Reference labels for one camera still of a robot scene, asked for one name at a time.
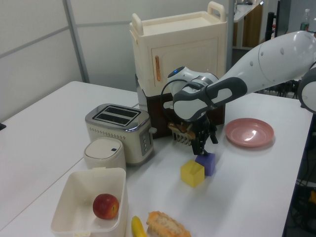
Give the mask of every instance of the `small white container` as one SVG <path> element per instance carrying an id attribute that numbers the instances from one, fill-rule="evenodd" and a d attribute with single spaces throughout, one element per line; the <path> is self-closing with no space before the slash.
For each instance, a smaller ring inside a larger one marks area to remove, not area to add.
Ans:
<path id="1" fill-rule="evenodd" d="M 97 138 L 85 148 L 83 157 L 89 169 L 120 167 L 126 171 L 123 143 L 115 138 Z"/>
<path id="2" fill-rule="evenodd" d="M 60 196 L 51 223 L 57 237 L 123 237 L 127 220 L 126 172 L 122 168 L 96 168 L 72 173 Z M 118 215 L 103 220 L 93 213 L 99 194 L 112 194 L 119 202 Z"/>

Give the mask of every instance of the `toaster slot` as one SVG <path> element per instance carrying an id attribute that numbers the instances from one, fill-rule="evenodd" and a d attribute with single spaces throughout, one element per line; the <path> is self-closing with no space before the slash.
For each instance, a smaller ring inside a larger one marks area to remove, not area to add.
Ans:
<path id="1" fill-rule="evenodd" d="M 105 121 L 105 122 L 115 122 L 115 123 L 119 123 L 122 125 L 125 125 L 129 122 L 129 119 L 126 118 L 121 118 L 121 117 L 116 117 L 116 116 L 112 116 L 109 114 L 99 114 L 97 117 L 98 120 L 101 121 Z"/>
<path id="2" fill-rule="evenodd" d="M 133 118 L 139 114 L 139 112 L 134 112 L 130 110 L 122 110 L 115 107 L 107 107 L 105 111 L 112 114 L 122 115 L 122 116 L 130 117 L 130 118 Z"/>

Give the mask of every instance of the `white plastic container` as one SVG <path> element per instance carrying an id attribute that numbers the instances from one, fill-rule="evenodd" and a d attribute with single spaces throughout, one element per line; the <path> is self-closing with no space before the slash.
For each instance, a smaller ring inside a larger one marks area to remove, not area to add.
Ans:
<path id="1" fill-rule="evenodd" d="M 115 138 L 97 138 L 84 149 L 83 157 L 89 169 L 120 167 L 126 171 L 124 146 Z"/>
<path id="2" fill-rule="evenodd" d="M 136 75 L 147 97 L 160 95 L 168 75 L 186 66 L 218 78 L 226 71 L 225 9 L 211 1 L 207 12 L 196 12 L 142 21 L 132 15 Z"/>
<path id="3" fill-rule="evenodd" d="M 60 196 L 51 230 L 57 237 L 123 237 L 127 220 L 126 172 L 122 168 L 96 168 L 72 173 Z M 92 205 L 99 194 L 119 201 L 112 220 L 95 216 Z"/>

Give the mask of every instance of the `banana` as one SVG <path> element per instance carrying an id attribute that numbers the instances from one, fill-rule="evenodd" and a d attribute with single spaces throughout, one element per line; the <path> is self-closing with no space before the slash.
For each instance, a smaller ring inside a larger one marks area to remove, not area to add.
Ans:
<path id="1" fill-rule="evenodd" d="M 132 232 L 134 237 L 147 237 L 142 222 L 138 216 L 132 218 Z"/>

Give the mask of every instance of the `apple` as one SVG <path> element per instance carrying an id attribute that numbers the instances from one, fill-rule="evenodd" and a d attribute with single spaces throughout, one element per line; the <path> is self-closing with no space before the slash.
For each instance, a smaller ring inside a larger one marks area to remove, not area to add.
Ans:
<path id="1" fill-rule="evenodd" d="M 93 202 L 94 214 L 106 220 L 111 220 L 119 212 L 119 201 L 112 194 L 99 194 Z"/>

